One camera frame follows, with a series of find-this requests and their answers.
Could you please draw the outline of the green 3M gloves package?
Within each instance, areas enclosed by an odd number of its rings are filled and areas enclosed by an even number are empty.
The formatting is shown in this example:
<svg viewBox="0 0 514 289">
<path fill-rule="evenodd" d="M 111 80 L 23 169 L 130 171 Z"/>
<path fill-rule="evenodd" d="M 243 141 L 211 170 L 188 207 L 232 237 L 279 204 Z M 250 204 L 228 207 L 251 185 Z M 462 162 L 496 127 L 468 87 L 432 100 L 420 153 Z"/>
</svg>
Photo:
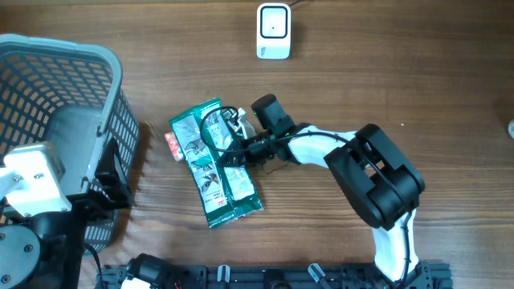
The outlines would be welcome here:
<svg viewBox="0 0 514 289">
<path fill-rule="evenodd" d="M 224 112 L 221 100 L 215 98 L 169 120 L 211 229 L 263 209 L 247 169 L 221 167 L 217 163 L 235 138 Z"/>
</svg>

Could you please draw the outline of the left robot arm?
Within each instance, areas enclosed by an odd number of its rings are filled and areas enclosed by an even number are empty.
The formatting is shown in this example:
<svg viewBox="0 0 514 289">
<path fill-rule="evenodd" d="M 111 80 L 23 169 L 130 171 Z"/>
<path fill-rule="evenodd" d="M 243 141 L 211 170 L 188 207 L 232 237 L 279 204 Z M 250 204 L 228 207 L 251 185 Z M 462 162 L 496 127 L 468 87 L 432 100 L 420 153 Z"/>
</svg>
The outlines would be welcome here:
<svg viewBox="0 0 514 289">
<path fill-rule="evenodd" d="M 38 142 L 16 147 L 1 167 L 1 204 L 21 219 L 1 227 L 3 288 L 75 288 L 84 252 L 96 262 L 96 249 L 86 243 L 90 221 L 111 218 L 130 206 L 132 192 L 121 168 L 117 142 L 108 142 L 96 176 L 103 193 L 89 191 L 68 198 L 60 186 L 65 173 L 55 146 Z"/>
</svg>

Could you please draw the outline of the green lidded jar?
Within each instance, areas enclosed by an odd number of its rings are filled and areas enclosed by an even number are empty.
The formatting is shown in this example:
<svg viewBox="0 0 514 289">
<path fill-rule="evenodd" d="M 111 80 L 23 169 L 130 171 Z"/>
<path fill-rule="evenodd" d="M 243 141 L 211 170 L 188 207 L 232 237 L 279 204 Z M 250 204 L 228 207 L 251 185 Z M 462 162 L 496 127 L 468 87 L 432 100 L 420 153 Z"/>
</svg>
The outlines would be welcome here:
<svg viewBox="0 0 514 289">
<path fill-rule="evenodd" d="M 514 139 L 514 120 L 511 120 L 508 124 L 508 134 L 512 139 Z"/>
</svg>

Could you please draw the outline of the grey plastic mesh basket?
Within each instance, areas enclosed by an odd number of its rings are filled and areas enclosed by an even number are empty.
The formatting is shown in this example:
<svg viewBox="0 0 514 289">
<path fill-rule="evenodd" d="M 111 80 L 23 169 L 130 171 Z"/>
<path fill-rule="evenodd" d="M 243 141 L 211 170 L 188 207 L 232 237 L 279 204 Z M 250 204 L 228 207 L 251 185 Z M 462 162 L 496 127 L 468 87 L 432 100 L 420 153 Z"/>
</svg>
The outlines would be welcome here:
<svg viewBox="0 0 514 289">
<path fill-rule="evenodd" d="M 120 60 L 107 48 L 4 34 L 1 165 L 19 145 L 50 141 L 65 168 L 61 189 L 71 198 L 101 188 L 96 167 L 115 138 L 128 180 L 139 124 L 122 90 L 122 77 Z M 86 243 L 98 251 L 109 246 L 120 210 L 113 219 L 90 221 Z"/>
</svg>

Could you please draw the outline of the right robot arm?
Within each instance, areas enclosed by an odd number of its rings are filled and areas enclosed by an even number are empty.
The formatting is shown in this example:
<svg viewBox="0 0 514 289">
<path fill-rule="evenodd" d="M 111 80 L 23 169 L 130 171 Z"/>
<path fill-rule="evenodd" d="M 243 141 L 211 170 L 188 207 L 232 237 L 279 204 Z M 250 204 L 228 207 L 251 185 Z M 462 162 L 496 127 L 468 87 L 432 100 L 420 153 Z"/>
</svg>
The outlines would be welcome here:
<svg viewBox="0 0 514 289">
<path fill-rule="evenodd" d="M 396 288 L 407 287 L 418 265 L 411 228 L 425 183 L 397 145 L 375 124 L 356 132 L 295 124 L 273 94 L 256 100 L 251 109 L 263 131 L 234 140 L 222 150 L 218 165 L 240 167 L 278 157 L 328 169 L 373 229 L 376 268 Z"/>
</svg>

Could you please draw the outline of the orange Kleenex tissue pack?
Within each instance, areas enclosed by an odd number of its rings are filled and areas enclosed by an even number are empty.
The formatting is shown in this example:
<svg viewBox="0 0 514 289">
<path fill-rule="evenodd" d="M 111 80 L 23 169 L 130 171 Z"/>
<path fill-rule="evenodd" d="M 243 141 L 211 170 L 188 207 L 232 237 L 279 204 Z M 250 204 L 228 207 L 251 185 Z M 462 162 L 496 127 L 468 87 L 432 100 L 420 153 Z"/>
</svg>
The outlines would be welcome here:
<svg viewBox="0 0 514 289">
<path fill-rule="evenodd" d="M 169 150 L 172 153 L 174 160 L 182 161 L 184 159 L 184 155 L 174 132 L 167 132 L 165 134 L 165 140 L 169 146 Z"/>
</svg>

